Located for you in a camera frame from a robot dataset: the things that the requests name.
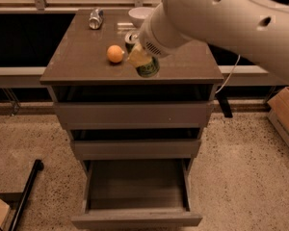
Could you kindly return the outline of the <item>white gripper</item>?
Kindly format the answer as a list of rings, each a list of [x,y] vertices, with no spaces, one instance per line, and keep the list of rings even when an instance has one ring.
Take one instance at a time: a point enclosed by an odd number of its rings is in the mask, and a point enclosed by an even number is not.
[[[149,64],[152,61],[149,55],[165,58],[189,42],[171,24],[162,5],[158,5],[144,20],[139,40],[140,43],[133,46],[127,58],[127,62],[135,68]]]

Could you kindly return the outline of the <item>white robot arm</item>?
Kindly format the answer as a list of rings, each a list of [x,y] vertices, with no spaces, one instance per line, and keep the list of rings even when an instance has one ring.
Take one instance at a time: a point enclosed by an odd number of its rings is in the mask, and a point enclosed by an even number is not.
[[[272,0],[162,0],[127,61],[138,67],[197,39],[257,64],[289,85],[289,6]]]

